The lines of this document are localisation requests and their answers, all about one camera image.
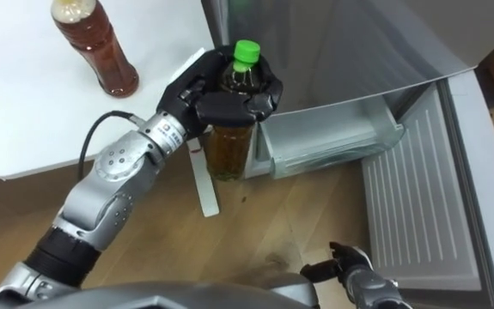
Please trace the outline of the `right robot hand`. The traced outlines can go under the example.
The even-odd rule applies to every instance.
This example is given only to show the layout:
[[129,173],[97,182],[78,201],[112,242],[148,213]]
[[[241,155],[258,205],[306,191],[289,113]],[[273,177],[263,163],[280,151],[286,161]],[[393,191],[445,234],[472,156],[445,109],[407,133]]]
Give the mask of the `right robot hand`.
[[312,283],[320,283],[336,278],[345,284],[354,270],[373,270],[367,254],[357,246],[330,242],[332,258],[316,264],[305,264],[300,274]]

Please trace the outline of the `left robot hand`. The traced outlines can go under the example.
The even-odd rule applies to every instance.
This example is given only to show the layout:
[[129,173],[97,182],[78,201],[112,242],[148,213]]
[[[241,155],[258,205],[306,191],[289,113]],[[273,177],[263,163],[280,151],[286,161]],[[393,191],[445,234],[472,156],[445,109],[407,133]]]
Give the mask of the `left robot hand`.
[[219,78],[232,58],[230,45],[203,52],[167,85],[156,111],[174,117],[189,139],[200,136],[208,125],[243,127],[265,121],[277,110],[283,83],[265,57],[260,57],[254,66],[261,77],[257,93],[224,91],[219,88]]

